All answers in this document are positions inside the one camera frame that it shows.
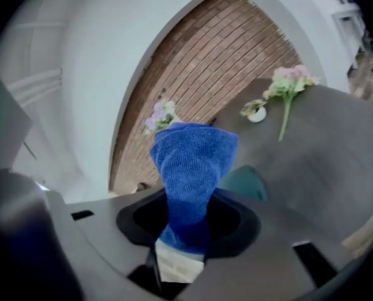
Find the blue towel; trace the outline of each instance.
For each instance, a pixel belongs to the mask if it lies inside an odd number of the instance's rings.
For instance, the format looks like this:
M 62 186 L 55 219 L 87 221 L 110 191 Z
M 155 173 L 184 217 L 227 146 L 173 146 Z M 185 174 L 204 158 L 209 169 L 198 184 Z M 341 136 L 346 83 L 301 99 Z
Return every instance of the blue towel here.
M 237 135 L 201 124 L 177 122 L 156 133 L 150 155 L 165 186 L 168 209 L 162 242 L 204 254 L 209 244 L 207 204 L 230 170 L 237 146 Z

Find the white paper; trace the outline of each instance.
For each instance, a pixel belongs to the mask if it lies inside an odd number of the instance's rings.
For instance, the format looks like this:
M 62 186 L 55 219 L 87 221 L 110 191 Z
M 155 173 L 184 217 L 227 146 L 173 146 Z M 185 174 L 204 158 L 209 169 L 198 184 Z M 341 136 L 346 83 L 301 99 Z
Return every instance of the white paper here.
M 177 251 L 160 240 L 155 242 L 155 254 L 162 282 L 192 283 L 204 268 L 204 255 Z

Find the black opening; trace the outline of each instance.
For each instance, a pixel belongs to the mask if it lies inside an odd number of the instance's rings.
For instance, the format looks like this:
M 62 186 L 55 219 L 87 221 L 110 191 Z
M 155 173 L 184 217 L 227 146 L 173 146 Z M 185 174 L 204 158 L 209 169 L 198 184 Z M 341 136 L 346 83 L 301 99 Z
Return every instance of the black opening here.
M 128 275 L 128 279 L 166 300 L 174 300 L 188 286 L 187 283 L 162 282 L 160 280 L 157 259 L 153 249 L 147 257 L 146 264 L 137 267 Z
M 72 213 L 72 218 L 77 221 L 79 219 L 82 219 L 82 218 L 87 218 L 91 215 L 94 215 L 94 213 L 92 211 L 89 211 L 88 209 L 84 210 L 84 211 L 80 211 L 80 212 L 75 212 L 75 213 Z
M 260 232 L 254 212 L 222 193 L 226 191 L 216 189 L 208 204 L 210 245 L 206 259 L 239 255 Z M 121 209 L 117 227 L 133 244 L 153 248 L 167 225 L 167 217 L 167 196 L 161 190 Z
M 316 287 L 320 288 L 337 275 L 335 268 L 311 242 L 295 245 L 293 249 L 302 261 Z

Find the brick wall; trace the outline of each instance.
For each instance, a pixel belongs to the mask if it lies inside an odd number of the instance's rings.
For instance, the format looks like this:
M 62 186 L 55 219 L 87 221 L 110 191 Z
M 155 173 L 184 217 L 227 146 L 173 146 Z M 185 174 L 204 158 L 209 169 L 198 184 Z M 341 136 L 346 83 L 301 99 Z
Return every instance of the brick wall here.
M 121 122 L 110 188 L 127 194 L 154 184 L 152 135 L 144 121 L 162 97 L 176 103 L 185 122 L 206 123 L 255 78 L 299 62 L 275 23 L 248 0 L 205 0 L 164 38 L 140 77 Z

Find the flower stem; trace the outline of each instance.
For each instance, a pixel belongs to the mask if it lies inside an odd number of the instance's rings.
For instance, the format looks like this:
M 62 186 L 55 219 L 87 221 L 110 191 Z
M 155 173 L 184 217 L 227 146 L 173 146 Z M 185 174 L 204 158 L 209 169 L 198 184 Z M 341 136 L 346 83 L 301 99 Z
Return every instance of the flower stem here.
M 282 121 L 280 136 L 278 137 L 278 141 L 281 142 L 282 138 L 284 137 L 286 125 L 288 124 L 289 112 L 291 110 L 292 104 L 292 96 L 284 97 L 284 119 Z

